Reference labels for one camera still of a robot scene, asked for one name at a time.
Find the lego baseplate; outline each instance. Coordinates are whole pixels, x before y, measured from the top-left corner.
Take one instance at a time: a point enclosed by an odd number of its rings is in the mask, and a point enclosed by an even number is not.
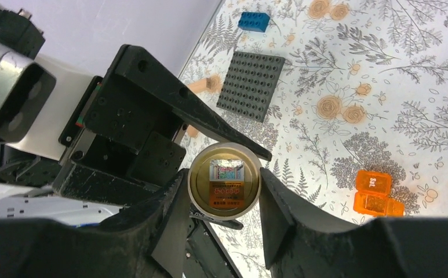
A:
[[[263,122],[285,58],[234,52],[217,107]]]

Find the can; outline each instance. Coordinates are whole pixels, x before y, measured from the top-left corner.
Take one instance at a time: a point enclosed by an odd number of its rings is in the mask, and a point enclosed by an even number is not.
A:
[[[188,175],[193,204],[208,217],[232,220],[243,216],[258,202],[261,162],[243,145],[221,142],[205,148],[194,160]]]

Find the floral tablecloth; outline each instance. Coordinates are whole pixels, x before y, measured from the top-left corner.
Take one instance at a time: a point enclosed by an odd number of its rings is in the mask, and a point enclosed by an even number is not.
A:
[[[237,28],[265,12],[265,33]],[[264,123],[216,108],[235,50],[287,59]],[[289,188],[337,217],[352,206],[359,169],[390,173],[411,216],[448,217],[448,0],[227,0],[182,73],[212,76],[199,94],[234,128],[272,151]],[[185,136],[184,166],[212,140]],[[259,207],[241,231],[216,231],[244,277],[268,277]]]

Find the gray wall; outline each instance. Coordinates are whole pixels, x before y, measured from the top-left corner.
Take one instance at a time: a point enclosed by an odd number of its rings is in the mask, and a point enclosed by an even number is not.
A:
[[[104,75],[121,44],[179,75],[221,0],[0,0],[44,30],[41,53]]]

